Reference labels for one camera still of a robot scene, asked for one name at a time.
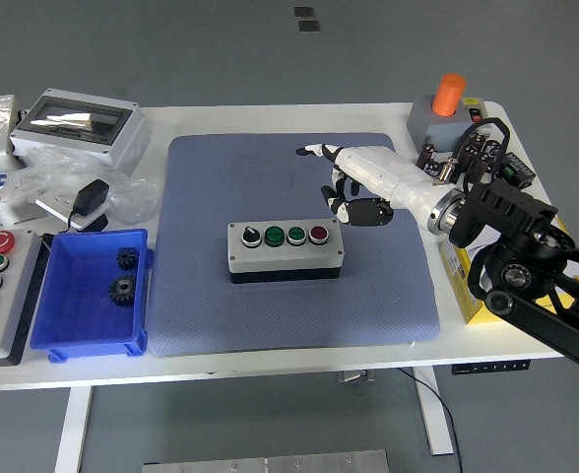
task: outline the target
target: gray mat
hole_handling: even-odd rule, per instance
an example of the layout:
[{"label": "gray mat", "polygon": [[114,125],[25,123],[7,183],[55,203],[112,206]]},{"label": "gray mat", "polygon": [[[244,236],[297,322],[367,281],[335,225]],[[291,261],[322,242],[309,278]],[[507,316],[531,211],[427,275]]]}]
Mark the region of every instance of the gray mat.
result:
[{"label": "gray mat", "polygon": [[343,226],[338,279],[230,282],[228,223],[331,217],[320,193],[331,163],[294,152],[313,143],[392,148],[374,133],[204,135],[171,143],[147,314],[155,355],[391,345],[438,335],[433,285],[407,211],[396,211],[385,228]]}]

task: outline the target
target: power adapter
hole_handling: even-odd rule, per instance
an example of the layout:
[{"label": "power adapter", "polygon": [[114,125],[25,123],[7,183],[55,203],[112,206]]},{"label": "power adapter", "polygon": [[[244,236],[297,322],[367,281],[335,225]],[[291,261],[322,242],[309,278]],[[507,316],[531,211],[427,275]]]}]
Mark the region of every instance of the power adapter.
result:
[{"label": "power adapter", "polygon": [[95,179],[86,187],[80,189],[73,202],[73,212],[71,215],[87,215],[94,212],[99,205],[105,202],[110,186],[101,179]]}]

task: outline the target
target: plastic bag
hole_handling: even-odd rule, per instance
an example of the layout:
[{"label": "plastic bag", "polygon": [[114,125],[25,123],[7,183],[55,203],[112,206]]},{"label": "plastic bag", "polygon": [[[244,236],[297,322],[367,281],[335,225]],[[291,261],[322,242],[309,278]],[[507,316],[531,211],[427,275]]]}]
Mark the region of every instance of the plastic bag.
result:
[{"label": "plastic bag", "polygon": [[27,196],[34,201],[37,195],[58,186],[79,191],[93,180],[101,179],[110,186],[108,218],[133,226],[146,222],[159,209],[161,189],[155,183],[132,180],[122,172],[105,169],[97,158],[87,153],[49,147],[30,149],[21,158],[27,167],[7,173],[1,200]]}]

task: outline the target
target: table leg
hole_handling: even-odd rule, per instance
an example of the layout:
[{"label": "table leg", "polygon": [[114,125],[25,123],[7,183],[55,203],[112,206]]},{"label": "table leg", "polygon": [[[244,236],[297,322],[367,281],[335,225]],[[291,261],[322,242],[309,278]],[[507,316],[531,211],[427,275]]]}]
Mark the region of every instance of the table leg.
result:
[{"label": "table leg", "polygon": [[[436,391],[438,391],[438,384],[436,383],[436,376],[434,375],[434,368],[430,367],[415,367],[415,377]],[[445,411],[440,401],[432,394],[432,392],[419,382],[417,383],[418,399],[420,401],[420,410],[423,413],[423,420],[425,421],[425,430],[427,431],[427,439],[429,440],[429,449],[432,455],[449,455],[454,453],[454,447],[449,437],[449,429],[447,427],[447,419]]]},{"label": "table leg", "polygon": [[64,426],[62,427],[62,438],[55,462],[55,473],[78,473],[80,471],[92,393],[93,388],[91,386],[71,388]]}]

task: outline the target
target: orange cylinder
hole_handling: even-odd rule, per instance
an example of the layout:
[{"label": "orange cylinder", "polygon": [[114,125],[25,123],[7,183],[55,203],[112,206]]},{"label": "orange cylinder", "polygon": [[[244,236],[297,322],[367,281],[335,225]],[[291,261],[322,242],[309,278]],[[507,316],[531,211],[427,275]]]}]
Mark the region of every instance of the orange cylinder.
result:
[{"label": "orange cylinder", "polygon": [[460,98],[463,96],[465,87],[467,87],[467,81],[460,74],[445,74],[440,80],[431,109],[440,116],[453,115]]}]

